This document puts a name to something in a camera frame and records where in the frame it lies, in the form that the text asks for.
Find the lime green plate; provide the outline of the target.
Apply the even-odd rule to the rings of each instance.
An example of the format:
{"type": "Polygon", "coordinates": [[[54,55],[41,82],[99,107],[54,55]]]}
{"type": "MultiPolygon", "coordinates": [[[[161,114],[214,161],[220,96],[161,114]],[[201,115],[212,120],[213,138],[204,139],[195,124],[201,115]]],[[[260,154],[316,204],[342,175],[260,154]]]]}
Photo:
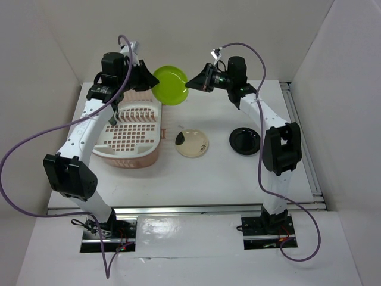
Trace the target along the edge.
{"type": "Polygon", "coordinates": [[[161,66],[154,71],[154,76],[159,84],[152,88],[152,93],[161,104],[179,105],[188,97],[189,88],[185,86],[188,78],[178,67],[161,66]]]}

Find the cream plate with black spot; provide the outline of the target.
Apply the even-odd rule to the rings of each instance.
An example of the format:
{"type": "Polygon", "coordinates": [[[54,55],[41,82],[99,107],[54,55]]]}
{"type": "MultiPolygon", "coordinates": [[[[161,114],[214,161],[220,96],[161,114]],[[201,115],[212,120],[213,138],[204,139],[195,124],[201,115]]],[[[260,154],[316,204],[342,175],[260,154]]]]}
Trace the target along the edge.
{"type": "Polygon", "coordinates": [[[175,139],[178,153],[187,158],[198,158],[208,149],[207,136],[198,129],[185,129],[179,132],[175,139]]]}

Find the blue patterned plate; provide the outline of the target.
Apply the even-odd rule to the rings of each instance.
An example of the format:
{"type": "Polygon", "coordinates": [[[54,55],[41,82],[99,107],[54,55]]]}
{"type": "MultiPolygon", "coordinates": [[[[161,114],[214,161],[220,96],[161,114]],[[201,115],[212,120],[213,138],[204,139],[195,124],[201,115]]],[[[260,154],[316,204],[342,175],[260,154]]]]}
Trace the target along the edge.
{"type": "Polygon", "coordinates": [[[116,120],[116,118],[115,118],[115,114],[113,114],[112,116],[111,116],[111,118],[109,119],[109,124],[111,125],[111,126],[115,126],[116,124],[117,124],[117,120],[116,120]]]}

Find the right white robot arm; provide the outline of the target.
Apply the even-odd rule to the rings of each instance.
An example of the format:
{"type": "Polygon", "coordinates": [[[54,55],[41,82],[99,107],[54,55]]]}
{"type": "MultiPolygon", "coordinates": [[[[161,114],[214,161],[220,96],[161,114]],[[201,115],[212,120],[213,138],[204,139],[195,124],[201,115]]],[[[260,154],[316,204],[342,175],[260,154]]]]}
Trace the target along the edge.
{"type": "Polygon", "coordinates": [[[289,183],[302,157],[301,131],[297,123],[289,123],[259,98],[258,90],[248,83],[246,70],[245,59],[239,56],[229,58],[225,71],[207,63],[185,86],[204,92],[215,88],[227,91],[230,102],[260,127],[263,146],[258,169],[265,171],[268,182],[257,226],[267,234],[275,234],[288,217],[289,183]]]}

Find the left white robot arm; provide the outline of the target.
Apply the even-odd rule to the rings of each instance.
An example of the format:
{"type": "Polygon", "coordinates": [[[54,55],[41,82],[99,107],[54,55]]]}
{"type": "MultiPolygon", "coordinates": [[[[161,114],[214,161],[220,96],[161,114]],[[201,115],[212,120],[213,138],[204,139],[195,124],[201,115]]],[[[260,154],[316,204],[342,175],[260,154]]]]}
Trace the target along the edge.
{"type": "Polygon", "coordinates": [[[87,226],[105,238],[129,226],[117,220],[115,210],[97,192],[98,178],[89,168],[90,157],[104,126],[117,123],[124,93],[145,92],[159,83],[138,58],[138,46],[136,41],[127,41],[119,52],[103,55],[102,70],[87,92],[82,115],[65,144],[43,160],[51,188],[88,213],[87,226]]]}

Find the pink white dish rack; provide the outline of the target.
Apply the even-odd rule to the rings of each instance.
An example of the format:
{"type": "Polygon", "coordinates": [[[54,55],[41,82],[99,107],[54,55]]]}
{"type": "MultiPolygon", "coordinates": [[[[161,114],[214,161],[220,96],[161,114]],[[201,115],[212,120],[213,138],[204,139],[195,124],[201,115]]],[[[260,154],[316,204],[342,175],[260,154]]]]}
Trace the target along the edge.
{"type": "Polygon", "coordinates": [[[104,126],[92,154],[124,169],[153,165],[159,156],[160,142],[165,138],[162,110],[162,104],[150,90],[125,92],[118,115],[114,116],[117,124],[104,126]]]}

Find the aluminium rail front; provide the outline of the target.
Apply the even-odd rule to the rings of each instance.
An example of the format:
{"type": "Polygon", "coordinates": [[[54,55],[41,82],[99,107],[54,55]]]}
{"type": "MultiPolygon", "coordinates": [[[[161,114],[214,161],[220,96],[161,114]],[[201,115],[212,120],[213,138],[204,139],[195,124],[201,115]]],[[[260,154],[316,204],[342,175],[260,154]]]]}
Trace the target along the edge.
{"type": "MultiPolygon", "coordinates": [[[[305,203],[302,206],[311,211],[327,210],[324,202],[305,203]]],[[[176,215],[176,214],[217,214],[217,213],[252,213],[260,212],[259,204],[216,205],[216,206],[167,206],[167,207],[113,207],[118,215],[176,215]]],[[[294,204],[288,210],[301,210],[294,204]]],[[[48,209],[48,214],[81,212],[79,209],[48,209]]]]}

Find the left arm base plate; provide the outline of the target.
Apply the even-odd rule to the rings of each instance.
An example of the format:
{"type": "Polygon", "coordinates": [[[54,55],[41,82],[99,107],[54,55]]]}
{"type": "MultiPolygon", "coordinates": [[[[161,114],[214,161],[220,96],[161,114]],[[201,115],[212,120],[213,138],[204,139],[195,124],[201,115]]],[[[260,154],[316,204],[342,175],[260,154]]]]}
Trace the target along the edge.
{"type": "MultiPolygon", "coordinates": [[[[114,253],[118,249],[122,253],[132,253],[136,251],[136,231],[138,220],[128,218],[123,221],[124,225],[112,232],[102,230],[102,239],[106,253],[114,253]]],[[[83,227],[83,235],[80,246],[81,253],[100,253],[101,240],[96,226],[83,227]]]]}

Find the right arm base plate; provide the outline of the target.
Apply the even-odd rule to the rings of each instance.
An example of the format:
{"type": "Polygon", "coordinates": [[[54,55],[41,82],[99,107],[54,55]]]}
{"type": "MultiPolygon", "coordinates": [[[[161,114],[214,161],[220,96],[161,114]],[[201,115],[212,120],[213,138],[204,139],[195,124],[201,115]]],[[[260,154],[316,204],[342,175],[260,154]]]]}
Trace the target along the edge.
{"type": "Polygon", "coordinates": [[[236,230],[243,235],[243,246],[245,250],[266,250],[280,248],[297,248],[297,238],[291,216],[287,217],[285,223],[273,229],[266,229],[261,224],[259,217],[241,217],[241,224],[236,230]]]}

